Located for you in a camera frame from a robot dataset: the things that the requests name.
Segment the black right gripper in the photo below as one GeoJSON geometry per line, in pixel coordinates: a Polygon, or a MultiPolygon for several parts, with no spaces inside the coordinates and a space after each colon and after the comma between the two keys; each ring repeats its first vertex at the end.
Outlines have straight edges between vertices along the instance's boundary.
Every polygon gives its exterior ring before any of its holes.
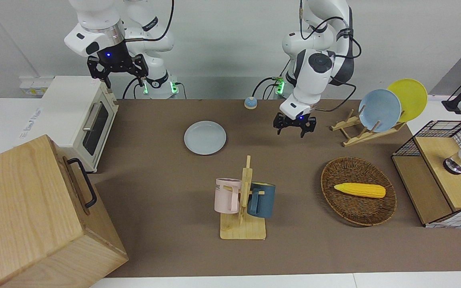
{"type": "Polygon", "coordinates": [[[132,56],[128,51],[126,42],[123,41],[112,47],[97,51],[96,56],[87,58],[88,71],[92,78],[99,78],[111,89],[110,73],[126,72],[134,75],[139,86],[144,86],[144,81],[149,74],[148,65],[142,54],[132,56]]]}

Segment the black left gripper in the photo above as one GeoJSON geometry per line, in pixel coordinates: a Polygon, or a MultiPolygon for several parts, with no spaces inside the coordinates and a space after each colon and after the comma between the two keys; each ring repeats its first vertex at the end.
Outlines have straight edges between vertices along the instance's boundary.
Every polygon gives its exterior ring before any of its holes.
{"type": "Polygon", "coordinates": [[[288,126],[297,126],[301,128],[300,138],[306,133],[312,133],[315,130],[316,118],[311,114],[298,115],[291,119],[283,113],[277,113],[274,122],[274,128],[277,129],[277,135],[280,135],[283,128],[288,126]]]}

